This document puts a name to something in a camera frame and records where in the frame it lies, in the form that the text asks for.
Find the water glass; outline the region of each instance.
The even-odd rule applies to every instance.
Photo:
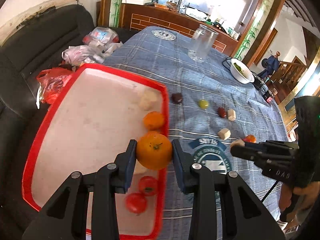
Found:
[[[189,44],[188,55],[197,62],[204,62],[219,33],[200,24]]]

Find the printed logo on tablecloth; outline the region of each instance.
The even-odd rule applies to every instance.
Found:
[[[196,163],[201,163],[206,166],[210,171],[215,171],[222,174],[227,174],[232,170],[231,163],[227,156],[224,154],[226,146],[220,141],[212,138],[198,138],[189,143],[190,147],[194,149],[193,160]],[[220,196],[216,192],[216,203],[220,206]]]
[[[176,35],[174,35],[173,33],[163,30],[155,30],[151,32],[154,36],[167,41],[174,41],[177,38]]]

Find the blue plaid tablecloth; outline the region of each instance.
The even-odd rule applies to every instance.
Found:
[[[261,175],[261,169],[253,162],[234,158],[230,154],[230,143],[238,138],[253,134],[257,141],[286,141],[286,129],[278,106],[273,100],[268,104],[261,92],[252,84],[241,84],[233,78],[230,71],[222,65],[227,57],[211,49],[204,63],[193,61],[188,56],[190,38],[174,31],[173,41],[156,37],[152,31],[165,29],[148,27],[129,39],[104,65],[157,80],[167,86],[172,93],[183,94],[180,105],[170,102],[169,138],[179,139],[182,149],[193,154],[189,142],[201,138],[219,138],[222,128],[231,131],[231,138],[223,141],[225,156],[234,171],[237,171],[250,188],[261,199],[275,182]],[[205,99],[210,106],[202,110],[198,101]],[[234,109],[236,120],[230,122],[220,118],[218,107]],[[278,217],[280,185],[265,200],[264,204],[273,215]],[[217,219],[221,220],[221,208],[217,206]],[[167,188],[162,231],[158,239],[188,239],[192,214],[192,198],[183,195],[178,188],[173,166],[167,174]],[[218,239],[222,239],[221,225],[218,224]]]

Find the tomato stem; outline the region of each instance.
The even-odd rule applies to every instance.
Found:
[[[157,145],[155,145],[153,148],[155,149],[155,150],[157,150],[157,149],[159,149],[159,145],[161,145],[162,143],[160,143],[160,144],[157,144]]]

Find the red plastic bag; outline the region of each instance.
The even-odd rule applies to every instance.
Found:
[[[60,67],[41,71],[36,77],[41,88],[40,101],[50,105],[53,104],[72,74],[72,71]]]

